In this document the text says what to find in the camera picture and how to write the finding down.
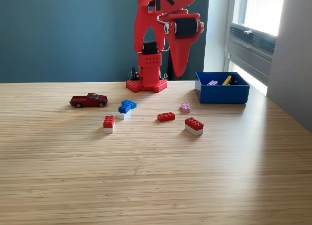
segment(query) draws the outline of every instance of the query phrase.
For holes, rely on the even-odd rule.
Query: red lego brick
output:
[[[141,90],[141,82],[128,80],[126,82],[126,87],[132,92],[139,92]]]
[[[157,84],[157,86],[155,86],[153,88],[154,92],[161,92],[162,90],[164,90],[165,88],[168,87],[168,83],[166,80],[160,80],[159,83]]]
[[[157,119],[160,122],[166,122],[166,121],[175,120],[176,116],[173,112],[169,112],[169,113],[164,113],[164,114],[158,114]]]
[[[113,128],[115,122],[115,116],[106,116],[103,123],[103,128]]]
[[[194,118],[186,119],[185,124],[194,129],[195,131],[204,129],[204,124],[202,124],[200,121]]]

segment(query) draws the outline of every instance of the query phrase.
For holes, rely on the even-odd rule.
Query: yellow lego piece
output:
[[[231,82],[232,80],[232,76],[230,75],[223,83],[223,85],[229,85],[229,83]]]

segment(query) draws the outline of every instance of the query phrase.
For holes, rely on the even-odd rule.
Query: white wall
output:
[[[230,0],[209,0],[204,71],[221,72]]]
[[[312,132],[312,0],[284,0],[267,96]]]

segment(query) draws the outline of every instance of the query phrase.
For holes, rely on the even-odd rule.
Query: white lego brick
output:
[[[131,110],[129,110],[127,113],[118,113],[117,114],[117,119],[121,119],[121,120],[125,120],[127,118],[129,118],[131,115]]]
[[[196,135],[196,136],[202,135],[203,131],[204,131],[204,129],[196,131],[193,128],[191,128],[190,126],[188,126],[188,125],[185,125],[185,129],[188,130],[189,132],[191,132],[192,134]]]
[[[115,123],[113,125],[113,128],[104,128],[104,133],[105,134],[112,134],[114,132],[115,129]]]

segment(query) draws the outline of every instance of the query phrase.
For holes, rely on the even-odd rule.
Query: blue plastic bin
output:
[[[222,85],[235,74],[237,85]],[[218,85],[207,85],[211,81]],[[250,85],[237,72],[196,72],[195,89],[200,103],[237,103],[248,101]]]

